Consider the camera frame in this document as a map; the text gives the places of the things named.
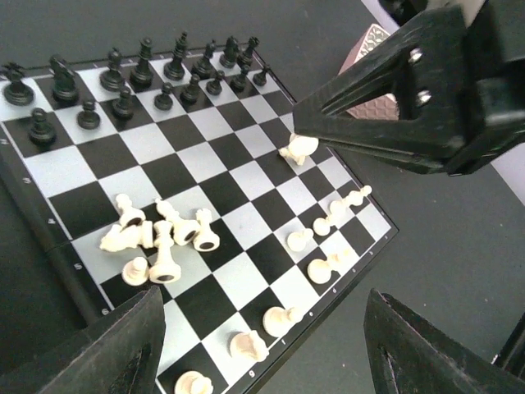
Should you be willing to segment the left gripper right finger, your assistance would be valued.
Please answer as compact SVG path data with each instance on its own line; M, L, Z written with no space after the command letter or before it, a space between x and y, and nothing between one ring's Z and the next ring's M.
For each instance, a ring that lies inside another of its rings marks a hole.
M524 392L523 318L492 361L375 289L363 327L376 393Z

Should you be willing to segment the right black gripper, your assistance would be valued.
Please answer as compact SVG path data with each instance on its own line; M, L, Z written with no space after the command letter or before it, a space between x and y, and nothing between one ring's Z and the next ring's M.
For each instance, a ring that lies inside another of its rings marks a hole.
M471 174L524 142L524 2L423 11L295 104L294 131L420 174ZM468 74L472 102L468 107Z

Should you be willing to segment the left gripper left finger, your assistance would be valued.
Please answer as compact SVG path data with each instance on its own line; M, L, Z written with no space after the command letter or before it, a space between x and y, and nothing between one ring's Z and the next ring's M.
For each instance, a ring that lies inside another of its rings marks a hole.
M1 376L2 393L151 393L166 332L162 293L141 291L64 341Z

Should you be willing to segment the white chess pawn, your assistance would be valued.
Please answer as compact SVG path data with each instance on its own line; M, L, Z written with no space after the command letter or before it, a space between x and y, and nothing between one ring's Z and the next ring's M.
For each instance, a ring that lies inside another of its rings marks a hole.
M148 280L148 261L144 257L136 257L126 263L121 276L130 286L141 286Z

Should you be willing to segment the white chess piece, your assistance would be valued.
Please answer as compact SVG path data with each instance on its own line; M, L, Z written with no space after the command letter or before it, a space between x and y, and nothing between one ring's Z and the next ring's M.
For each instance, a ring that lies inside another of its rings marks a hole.
M326 259L314 259L307 266L309 279L316 284L325 284L331 279L332 272L340 272L346 267L354 252L345 249L335 254L330 254Z

